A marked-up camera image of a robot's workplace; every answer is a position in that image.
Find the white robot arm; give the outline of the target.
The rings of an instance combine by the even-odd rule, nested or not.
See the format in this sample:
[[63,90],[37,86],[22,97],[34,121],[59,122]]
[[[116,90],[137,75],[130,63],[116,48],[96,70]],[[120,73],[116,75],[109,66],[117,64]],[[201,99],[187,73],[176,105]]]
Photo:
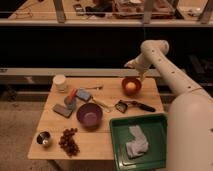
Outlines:
[[154,65],[176,96],[167,115],[166,171],[213,171],[213,98],[166,58],[166,40],[146,40],[140,49],[125,66],[144,80]]

